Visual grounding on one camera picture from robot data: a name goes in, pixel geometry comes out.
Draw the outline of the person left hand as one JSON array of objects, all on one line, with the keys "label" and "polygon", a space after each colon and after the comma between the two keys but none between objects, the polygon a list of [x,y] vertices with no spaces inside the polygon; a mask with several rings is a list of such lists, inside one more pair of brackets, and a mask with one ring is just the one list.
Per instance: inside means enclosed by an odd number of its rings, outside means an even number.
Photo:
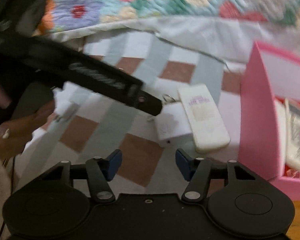
[{"label": "person left hand", "polygon": [[0,159],[10,159],[23,152],[32,133],[42,127],[55,110],[55,101],[43,105],[36,113],[0,125]]}]

